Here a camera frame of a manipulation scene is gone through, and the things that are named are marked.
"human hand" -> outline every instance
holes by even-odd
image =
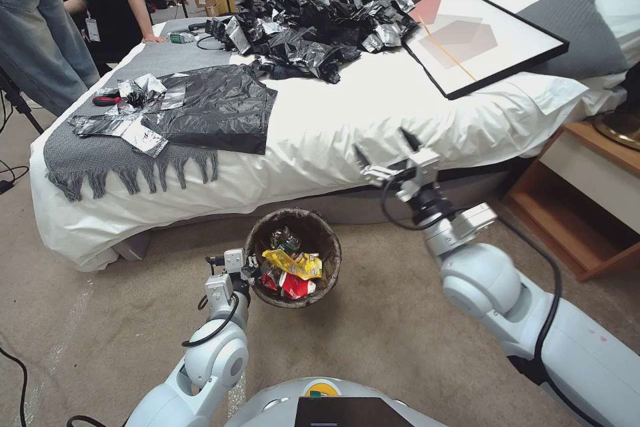
[[[145,35],[144,37],[142,37],[142,43],[164,43],[166,41],[167,39],[156,37],[154,34]]]

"trash can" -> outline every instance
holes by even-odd
[[[256,222],[245,244],[247,255],[255,254],[258,262],[262,264],[265,261],[262,253],[265,250],[270,250],[271,233],[285,226],[300,237],[302,252],[318,253],[322,260],[322,277],[313,279],[316,283],[315,292],[292,300],[281,297],[278,292],[269,290],[261,282],[253,284],[253,291],[258,297],[273,306],[302,308],[320,300],[336,284],[342,251],[338,237],[317,212],[299,208],[285,208],[276,210]]]

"framed picture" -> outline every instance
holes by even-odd
[[[413,0],[405,47],[449,100],[565,53],[569,42],[488,0]]]

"black cable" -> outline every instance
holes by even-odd
[[[2,90],[0,90],[0,100],[2,101],[2,126],[0,127],[0,133],[2,133],[2,131],[7,126],[7,122],[13,115],[14,110],[13,110],[13,104],[10,103],[9,107],[11,107],[11,111],[9,112],[9,115],[7,115],[7,106],[5,105],[5,95],[4,95],[4,91]]]
[[[555,394],[562,400],[576,415],[580,416],[584,421],[589,423],[594,427],[604,427],[600,422],[596,419],[593,419],[588,414],[586,414],[580,407],[575,405],[568,397],[560,390],[560,387],[556,385],[553,381],[547,368],[545,367],[544,362],[542,361],[542,347],[545,342],[545,338],[551,329],[551,325],[553,323],[553,319],[555,318],[555,314],[558,310],[558,305],[560,304],[560,299],[562,297],[562,274],[560,272],[560,267],[555,262],[555,260],[544,250],[538,247],[535,242],[527,237],[522,231],[518,230],[513,224],[508,222],[502,217],[498,217],[498,220],[504,224],[509,230],[511,230],[514,234],[520,237],[526,244],[529,245],[532,249],[534,249],[538,254],[540,254],[551,266],[553,270],[553,281],[555,283],[555,287],[553,290],[553,300],[551,301],[551,307],[549,308],[549,313],[547,314],[547,318],[545,319],[545,323],[542,325],[540,329],[540,333],[538,334],[538,338],[535,341],[535,349],[533,351],[533,361],[540,367],[542,372],[544,373],[546,379],[545,382],[551,387],[551,389],[555,392]]]
[[[389,211],[387,210],[387,194],[389,193],[389,189],[391,188],[392,184],[395,185],[396,183],[399,182],[399,177],[403,174],[407,173],[407,170],[403,170],[400,171],[399,173],[396,173],[386,184],[385,187],[382,189],[382,197],[380,199],[380,207],[382,208],[382,213],[384,214],[384,216],[387,218],[387,220],[389,220],[393,225],[400,227],[401,229],[404,230],[411,230],[412,232],[417,232],[420,230],[426,230],[430,227],[433,227],[435,224],[437,224],[438,222],[440,222],[441,220],[444,220],[445,218],[447,218],[448,216],[450,216],[451,214],[456,214],[459,211],[464,211],[464,210],[468,210],[470,207],[468,205],[464,206],[464,207],[456,207],[454,209],[449,210],[446,213],[443,213],[441,216],[439,216],[438,218],[435,218],[434,220],[431,220],[429,223],[421,225],[421,226],[408,226],[405,224],[402,224],[401,222],[398,222],[395,218],[393,218],[391,216],[391,214],[389,213]]]
[[[202,297],[198,302],[198,310],[202,310],[207,305],[207,302],[209,302],[207,296]]]
[[[198,40],[198,41],[195,43],[195,46],[196,46],[196,47],[198,47],[199,49],[202,49],[202,50],[224,50],[224,47],[222,47],[222,48],[216,48],[216,49],[208,49],[208,48],[204,48],[204,47],[201,47],[201,46],[200,46],[200,42],[202,42],[203,40],[209,40],[209,39],[211,39],[211,38],[212,38],[212,39],[214,39],[214,40],[217,40],[217,38],[215,38],[213,35],[210,35],[210,36],[208,36],[208,37],[204,37],[204,38],[202,38],[202,39]]]
[[[92,417],[87,417],[87,416],[73,416],[73,417],[71,417],[67,421],[67,427],[75,427],[73,425],[73,423],[76,420],[81,420],[82,422],[86,422],[88,424],[91,424],[94,427],[107,427],[106,425],[102,424],[101,422],[98,422],[96,419],[94,419]]]
[[[22,427],[27,427],[27,418],[25,417],[25,398],[27,397],[27,367],[22,363],[22,360],[12,356],[11,354],[8,354],[2,347],[0,347],[0,354],[3,354],[4,357],[14,361],[22,369],[24,380],[22,381],[22,394],[20,395],[20,424],[22,425]]]
[[[6,168],[4,170],[0,170],[0,173],[7,173],[8,171],[11,172],[11,177],[13,177],[11,180],[9,180],[10,183],[15,183],[17,180],[21,179],[22,177],[24,177],[27,172],[29,171],[29,167],[27,167],[26,165],[18,165],[17,167],[9,167],[7,165],[7,163],[0,159],[0,163],[2,163]],[[25,171],[23,173],[21,173],[20,175],[16,176],[14,170],[19,169],[19,168],[23,168],[25,169]]]
[[[227,324],[231,321],[231,318],[233,317],[233,314],[235,314],[235,310],[238,308],[238,304],[240,303],[240,299],[238,298],[238,295],[235,292],[231,294],[231,297],[235,299],[235,302],[233,303],[233,308],[231,309],[231,312],[229,312],[229,315],[227,316],[227,318],[225,318],[225,321],[222,323],[222,325],[220,325],[216,330],[211,332],[208,336],[201,338],[200,340],[194,340],[193,342],[190,342],[189,340],[185,340],[181,345],[183,347],[197,347],[198,345],[205,344],[206,342],[214,338],[217,334],[222,332],[222,329],[226,327]]]

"blanket fringe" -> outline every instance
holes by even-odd
[[[89,185],[93,190],[93,198],[99,199],[105,196],[108,170],[88,171]]]
[[[193,158],[197,163],[202,175],[202,183],[218,180],[218,156],[216,151],[199,153],[191,157],[176,157],[172,159],[171,164],[175,168],[175,172],[182,189],[187,188],[185,164],[189,158]],[[209,175],[207,161],[211,162],[211,175]],[[167,191],[167,168],[169,167],[169,164],[157,161],[155,162],[155,165],[158,167],[158,181],[160,183],[160,188],[162,191]],[[156,193],[158,191],[153,166],[153,163],[149,163],[140,167],[140,170],[147,181],[147,185],[149,186],[149,193]],[[137,180],[138,169],[118,169],[114,170],[114,172],[118,174],[130,195],[140,192],[140,186]],[[75,171],[67,173],[53,173],[50,171],[47,173],[47,178],[51,183],[53,183],[53,185],[62,190],[69,201],[80,201],[82,200],[80,190],[82,188],[85,174],[87,175],[89,186],[93,190],[93,198],[100,199],[107,193],[106,185],[108,173],[109,170]]]
[[[80,201],[84,172],[67,172],[64,174],[49,172],[47,178],[65,194],[69,201]]]
[[[195,163],[200,167],[200,173],[202,174],[202,183],[207,183],[209,181],[209,175],[207,174],[207,159],[208,155],[196,155],[193,159]]]
[[[136,178],[136,170],[130,169],[122,169],[116,171],[122,183],[125,184],[129,195],[134,195],[140,191],[140,186],[138,185],[138,179]]]
[[[158,187],[155,185],[155,177],[153,176],[153,164],[145,163],[140,167],[142,174],[145,176],[147,185],[149,186],[149,193],[155,193],[158,191]]]
[[[168,163],[158,163],[158,179],[162,191],[167,191],[167,167],[169,167]]]
[[[218,151],[212,151],[209,158],[211,158],[211,181],[215,181],[218,180]]]
[[[178,181],[180,182],[180,187],[182,190],[187,188],[187,180],[185,179],[185,163],[187,163],[188,157],[174,157],[173,158],[173,167],[175,168],[175,173],[178,175]]]

